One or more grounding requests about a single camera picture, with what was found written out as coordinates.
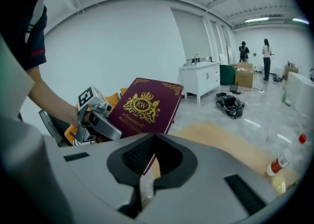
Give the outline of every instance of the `white cabinet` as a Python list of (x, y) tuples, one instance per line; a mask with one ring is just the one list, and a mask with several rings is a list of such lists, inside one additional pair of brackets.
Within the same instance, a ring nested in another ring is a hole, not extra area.
[(197, 96), (197, 103), (200, 103), (201, 95), (216, 87), (220, 90), (219, 64), (220, 62), (213, 62), (181, 67), (185, 98), (187, 93), (193, 93)]

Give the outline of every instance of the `faucet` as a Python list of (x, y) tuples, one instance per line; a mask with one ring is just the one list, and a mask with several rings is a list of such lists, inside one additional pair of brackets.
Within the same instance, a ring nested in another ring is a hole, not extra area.
[(196, 64), (196, 56), (200, 57), (199, 54), (195, 54), (194, 56), (194, 63)]

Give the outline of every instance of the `black slot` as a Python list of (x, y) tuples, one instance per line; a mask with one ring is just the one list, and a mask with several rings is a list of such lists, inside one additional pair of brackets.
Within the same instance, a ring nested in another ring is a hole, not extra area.
[(257, 213), (266, 206), (265, 202), (238, 175), (225, 177), (225, 181), (249, 215)]
[(85, 158), (88, 156), (89, 156), (88, 153), (80, 152), (80, 153), (64, 156), (63, 158), (65, 159), (66, 162), (69, 162), (69, 161), (73, 161), (73, 160), (77, 160), (77, 159), (82, 159), (82, 158)]

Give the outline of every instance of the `white shirt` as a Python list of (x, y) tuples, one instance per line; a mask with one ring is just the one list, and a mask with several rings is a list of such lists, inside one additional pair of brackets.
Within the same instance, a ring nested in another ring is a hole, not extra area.
[(264, 45), (263, 46), (263, 54), (264, 54), (264, 57), (270, 57), (271, 47), (269, 46), (269, 50), (268, 50), (267, 45)]

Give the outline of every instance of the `person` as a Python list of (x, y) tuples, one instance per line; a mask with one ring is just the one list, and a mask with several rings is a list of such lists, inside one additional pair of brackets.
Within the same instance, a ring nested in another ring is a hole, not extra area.
[(47, 113), (78, 127), (78, 109), (56, 95), (40, 74), (39, 65), (46, 62), (44, 29), (47, 8), (44, 0), (3, 0), (2, 5), (6, 10), (2, 12), (0, 22), (2, 36), (34, 81), (28, 97)]
[(242, 45), (239, 47), (239, 51), (240, 51), (240, 61), (242, 60), (242, 62), (244, 63), (247, 63), (248, 62), (248, 53), (250, 53), (249, 49), (245, 46), (246, 43), (244, 41), (242, 41), (241, 43)]
[(269, 80), (269, 71), (270, 71), (270, 56), (272, 55), (271, 47), (269, 45), (268, 39), (264, 39), (264, 46), (262, 53), (264, 55), (264, 75), (263, 78), (265, 81)]

